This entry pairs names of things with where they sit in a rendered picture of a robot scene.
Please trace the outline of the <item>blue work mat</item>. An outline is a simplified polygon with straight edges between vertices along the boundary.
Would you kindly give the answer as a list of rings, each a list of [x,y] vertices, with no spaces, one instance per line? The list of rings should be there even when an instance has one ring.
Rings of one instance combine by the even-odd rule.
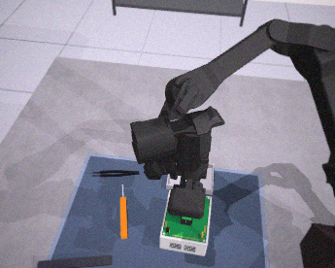
[[[159,247],[168,175],[149,180],[136,158],[88,153],[47,260],[111,255],[112,265],[81,268],[270,268],[261,173],[214,168],[205,256]],[[100,171],[139,175],[100,177]],[[120,197],[127,238],[121,238]]]

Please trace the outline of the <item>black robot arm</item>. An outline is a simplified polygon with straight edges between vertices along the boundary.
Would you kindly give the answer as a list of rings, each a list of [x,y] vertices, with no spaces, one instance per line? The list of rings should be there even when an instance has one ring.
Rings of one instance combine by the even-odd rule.
[[[172,79],[159,116],[130,123],[132,147],[138,163],[145,163],[149,180],[168,174],[170,179],[178,178],[177,148],[190,156],[208,151],[212,128],[224,125],[224,120],[212,106],[187,112],[200,107],[226,78],[268,49],[289,56],[309,84],[331,152],[321,167],[335,198],[335,28],[281,19],[260,25],[209,63]]]

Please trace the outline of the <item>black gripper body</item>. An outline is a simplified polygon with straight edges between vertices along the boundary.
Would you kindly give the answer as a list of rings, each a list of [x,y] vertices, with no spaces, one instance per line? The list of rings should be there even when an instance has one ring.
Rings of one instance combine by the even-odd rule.
[[[202,218],[204,216],[206,194],[202,191],[200,179],[206,179],[209,152],[198,156],[186,155],[177,148],[175,160],[181,187],[171,189],[168,201],[168,213],[172,216]],[[187,181],[186,181],[187,180]],[[193,183],[194,181],[194,183]]]

